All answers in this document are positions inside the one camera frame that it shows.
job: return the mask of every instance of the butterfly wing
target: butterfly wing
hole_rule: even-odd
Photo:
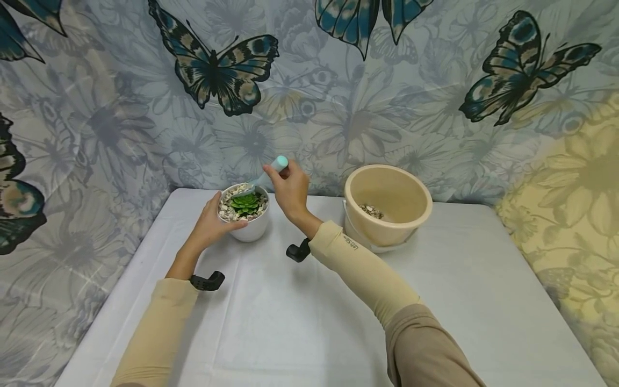
[[[332,37],[356,46],[365,60],[378,6],[379,0],[316,0],[316,21]]]
[[[397,45],[406,26],[433,0],[383,0],[383,15],[391,26],[391,36]]]
[[[419,62],[417,49],[411,38],[404,35],[402,41],[396,46],[391,42],[391,36],[389,27],[378,27],[374,30],[370,44],[372,58],[383,59],[385,63],[393,66],[402,61],[410,64]]]
[[[0,2],[0,59],[18,61],[23,58],[34,58],[45,63],[19,30],[13,16]]]
[[[460,106],[460,111],[472,122],[503,108],[495,126],[507,123],[514,111],[533,98],[535,90],[522,99],[535,77],[542,47],[537,22],[525,11],[517,11],[499,34],[496,46],[482,66],[490,75],[470,88]]]
[[[557,51],[537,71],[532,86],[535,89],[547,89],[556,85],[571,71],[587,66],[601,50],[602,47],[595,43],[583,43]]]
[[[335,85],[337,73],[320,66],[304,74],[287,77],[278,70],[278,79],[271,77],[270,87],[263,91],[265,97],[258,106],[260,114],[271,123],[283,120],[307,123],[316,113],[316,103],[323,101]]]
[[[185,92],[204,109],[210,99],[211,75],[217,70],[209,61],[209,50],[155,0],[149,0],[149,14],[161,31],[163,45],[176,57],[176,76],[183,83]]]
[[[104,47],[86,30],[67,25],[64,31],[67,37],[61,37],[49,28],[29,23],[22,26],[22,31],[31,38],[32,45],[43,55],[58,56],[66,54],[74,58],[83,57],[90,50],[104,51]]]
[[[46,222],[41,192],[13,180],[24,170],[26,161],[11,141],[12,124],[0,113],[0,255],[13,251]]]
[[[250,38],[230,48],[219,58],[215,93],[227,116],[251,113],[261,99],[256,82],[271,75],[271,64],[279,56],[272,35]]]
[[[67,36],[60,22],[62,0],[3,0],[16,11],[33,17],[62,36]]]

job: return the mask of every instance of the decorative stone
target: decorative stone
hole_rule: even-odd
[[[375,207],[369,206],[367,204],[360,204],[359,207],[369,216],[375,217],[377,219],[382,219],[384,217],[383,212]]]

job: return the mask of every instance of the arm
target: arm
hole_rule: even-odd
[[[307,210],[309,178],[289,163],[280,176],[265,171],[275,186],[275,198],[288,219],[311,241],[312,255],[336,272],[382,324],[386,332],[387,364],[396,387],[479,387],[464,353],[440,326],[419,295],[389,265]]]
[[[217,218],[221,193],[204,206],[196,226],[176,254],[165,279],[159,280],[150,305],[112,379],[111,387],[164,387],[180,345],[185,322],[196,303],[198,291],[191,285],[200,254],[247,221],[223,224]]]

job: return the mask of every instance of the black clip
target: black clip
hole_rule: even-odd
[[[212,292],[219,289],[225,278],[226,276],[224,276],[222,272],[215,271],[213,274],[210,275],[209,279],[198,277],[194,274],[193,276],[191,276],[189,281],[197,290],[201,290],[203,292]]]
[[[295,262],[303,262],[310,253],[310,240],[307,238],[303,240],[301,246],[290,245],[286,249],[286,255]]]

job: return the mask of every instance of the bucket handle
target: bucket handle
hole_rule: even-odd
[[[355,227],[355,225],[352,223],[352,220],[350,219],[350,216],[348,216],[348,209],[346,208],[346,199],[344,199],[343,204],[344,204],[344,214],[345,214],[345,215],[346,215],[346,217],[348,218],[348,222],[350,223],[350,226],[351,226],[351,227],[352,227],[352,229],[353,229],[353,230],[357,233],[357,235],[359,235],[360,237],[362,237],[363,239],[365,239],[365,240],[366,240],[366,242],[367,242],[368,246],[370,246],[370,250],[371,250],[373,253],[378,253],[378,254],[380,254],[380,253],[385,253],[385,252],[387,252],[387,251],[395,250],[395,249],[397,249],[398,247],[401,247],[402,245],[405,245],[405,244],[409,241],[410,237],[412,237],[412,236],[413,236],[413,234],[415,233],[415,230],[412,230],[412,231],[410,232],[410,234],[406,237],[406,239],[405,239],[402,243],[398,243],[397,245],[391,245],[391,246],[376,246],[376,245],[374,245],[374,243],[372,243],[372,242],[370,241],[370,239],[369,239],[368,237],[366,237],[366,236],[365,236],[365,234],[364,234],[364,233],[362,233],[362,232],[360,232],[359,230],[357,230],[357,228]]]

